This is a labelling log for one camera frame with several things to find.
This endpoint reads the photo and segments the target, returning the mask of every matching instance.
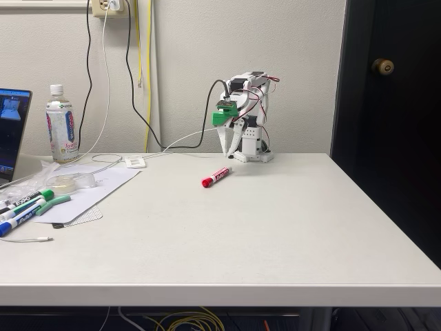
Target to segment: dry erase marker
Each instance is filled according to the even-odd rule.
[[[35,215],[37,211],[41,209],[46,204],[45,199],[39,199],[34,205],[31,205],[27,210],[21,212],[16,217],[8,219],[3,223],[0,223],[0,237],[7,234],[13,228],[30,219]]]
[[[30,200],[39,197],[40,195],[42,195],[45,200],[50,200],[54,197],[54,192],[52,190],[41,190],[41,191],[36,191],[34,193],[28,194],[28,195],[24,196],[23,198],[20,198],[18,201],[11,203],[8,207],[1,209],[0,214],[3,214],[4,212],[7,212],[9,210],[12,210],[12,209],[18,207],[19,205],[23,205],[24,203],[27,203]]]
[[[29,200],[28,202],[19,205],[18,207],[15,207],[12,210],[8,210],[7,212],[4,212],[0,215],[0,223],[11,219],[12,217],[16,217],[18,214],[23,212],[24,210],[28,209],[31,205],[35,204],[39,199],[45,199],[44,196],[39,195],[37,198],[33,198]]]
[[[233,171],[232,167],[228,168],[222,168],[218,172],[215,172],[210,177],[207,177],[202,180],[202,186],[204,188],[210,187],[213,183],[216,183],[218,180],[222,179],[223,177],[227,176],[230,172]]]

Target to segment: robotic arm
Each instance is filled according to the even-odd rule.
[[[268,162],[274,154],[262,149],[262,126],[267,120],[268,91],[271,79],[265,72],[246,72],[226,81],[230,96],[220,95],[212,124],[217,127],[223,154],[242,162]],[[232,144],[227,152],[227,128],[233,128]]]

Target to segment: wall outlet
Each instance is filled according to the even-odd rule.
[[[105,17],[105,11],[107,9],[107,5],[110,0],[91,0],[92,2],[92,14],[94,17]],[[111,10],[109,9],[109,12],[107,14],[107,17],[109,19],[114,19],[118,17],[129,17],[129,9],[127,8],[127,4],[125,0],[119,0],[120,4],[123,6],[122,10]],[[130,3],[130,13],[132,14],[132,17],[134,16],[134,2],[133,0],[129,0]]]

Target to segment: black cable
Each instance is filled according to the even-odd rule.
[[[236,329],[237,329],[238,331],[242,331],[242,330],[240,329],[239,325],[237,325],[237,323],[235,322],[235,320],[233,320],[232,317],[228,314],[228,312],[227,312],[227,316],[228,316],[228,318],[233,322],[233,324],[234,324],[234,326],[236,327]]]
[[[88,4],[86,5],[86,9],[85,9],[85,21],[86,21],[86,25],[88,26],[88,34],[89,34],[88,54],[85,57],[85,66],[88,69],[88,76],[89,76],[90,87],[89,87],[88,95],[85,98],[84,109],[83,109],[83,116],[81,117],[79,136],[78,136],[78,151],[80,150],[80,145],[81,145],[81,128],[83,127],[85,108],[88,105],[88,100],[89,100],[90,92],[92,91],[92,78],[90,76],[90,71],[89,71],[89,53],[90,53],[90,44],[92,42],[92,38],[90,36],[90,26],[89,26],[89,3],[90,3],[90,0],[88,0]]]
[[[154,131],[153,131],[152,127],[150,126],[150,124],[144,119],[144,117],[141,116],[141,114],[138,112],[138,110],[136,110],[136,107],[135,107],[133,76],[132,76],[132,71],[130,70],[130,65],[129,65],[130,31],[131,31],[131,29],[132,29],[132,16],[131,16],[131,14],[130,14],[130,4],[129,4],[129,1],[128,1],[128,0],[125,0],[125,2],[126,2],[126,4],[127,4],[127,8],[128,8],[128,10],[129,10],[129,33],[128,33],[128,38],[127,38],[127,50],[126,50],[126,52],[125,52],[125,63],[127,64],[127,69],[129,70],[129,75],[130,75],[130,82],[131,82],[131,84],[132,84],[132,107],[133,107],[133,110],[135,111],[135,113],[137,113],[137,115],[138,115],[138,116],[143,120],[143,122],[149,127],[150,131],[152,131],[152,134],[153,134],[154,140],[156,140],[156,142],[157,142],[157,144],[159,145],[159,147],[161,147],[161,148],[167,148],[167,146],[163,146],[163,145],[159,142],[158,137],[157,137],[156,134],[154,133]],[[227,84],[226,84],[224,81],[220,80],[220,79],[216,80],[216,81],[213,83],[212,87],[209,89],[209,92],[208,92],[207,105],[205,106],[205,115],[204,115],[204,121],[203,121],[203,124],[202,124],[201,140],[199,141],[199,143],[198,143],[197,145],[195,145],[195,146],[172,146],[172,147],[170,147],[170,148],[197,148],[197,147],[199,147],[199,146],[202,144],[202,140],[203,140],[203,138],[204,138],[204,133],[205,133],[205,122],[207,121],[207,113],[208,113],[209,98],[210,98],[210,96],[211,96],[211,94],[212,94],[212,90],[213,90],[214,86],[215,86],[217,83],[219,83],[219,82],[222,83],[223,86],[224,86],[224,89],[225,89],[225,98],[228,98],[228,97],[229,97],[229,92],[228,92]]]

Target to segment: plastic bag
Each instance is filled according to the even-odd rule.
[[[8,200],[10,203],[14,203],[16,200],[36,192],[45,187],[45,183],[52,173],[60,166],[57,162],[48,163],[41,161],[42,171],[34,174],[31,178],[16,184],[9,185],[0,193],[0,201]]]

